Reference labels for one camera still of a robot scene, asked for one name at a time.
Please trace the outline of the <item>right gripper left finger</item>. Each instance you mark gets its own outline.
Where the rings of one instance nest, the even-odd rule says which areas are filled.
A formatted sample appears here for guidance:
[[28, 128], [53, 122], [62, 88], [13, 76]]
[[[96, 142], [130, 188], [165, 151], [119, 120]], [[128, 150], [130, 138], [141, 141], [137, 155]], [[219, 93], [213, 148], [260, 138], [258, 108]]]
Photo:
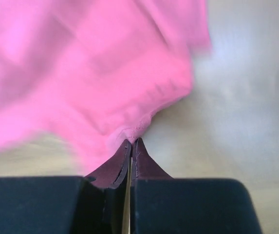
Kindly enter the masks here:
[[128, 174], [131, 148], [132, 144], [124, 140], [110, 159], [85, 178], [97, 188], [119, 187]]

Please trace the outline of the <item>red t shirt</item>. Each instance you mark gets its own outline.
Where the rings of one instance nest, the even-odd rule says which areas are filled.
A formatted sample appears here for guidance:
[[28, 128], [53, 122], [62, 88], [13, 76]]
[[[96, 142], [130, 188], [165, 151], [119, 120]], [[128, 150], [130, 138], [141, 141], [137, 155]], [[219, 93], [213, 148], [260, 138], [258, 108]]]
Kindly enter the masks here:
[[204, 0], [0, 0], [0, 149], [51, 132], [84, 171], [192, 89]]

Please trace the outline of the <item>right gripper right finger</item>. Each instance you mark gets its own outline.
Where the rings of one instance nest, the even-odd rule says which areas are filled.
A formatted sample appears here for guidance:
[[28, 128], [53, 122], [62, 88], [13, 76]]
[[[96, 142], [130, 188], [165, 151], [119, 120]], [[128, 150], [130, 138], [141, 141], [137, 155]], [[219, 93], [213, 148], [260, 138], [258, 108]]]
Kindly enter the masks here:
[[143, 139], [138, 138], [132, 148], [131, 181], [137, 179], [172, 179], [148, 154]]

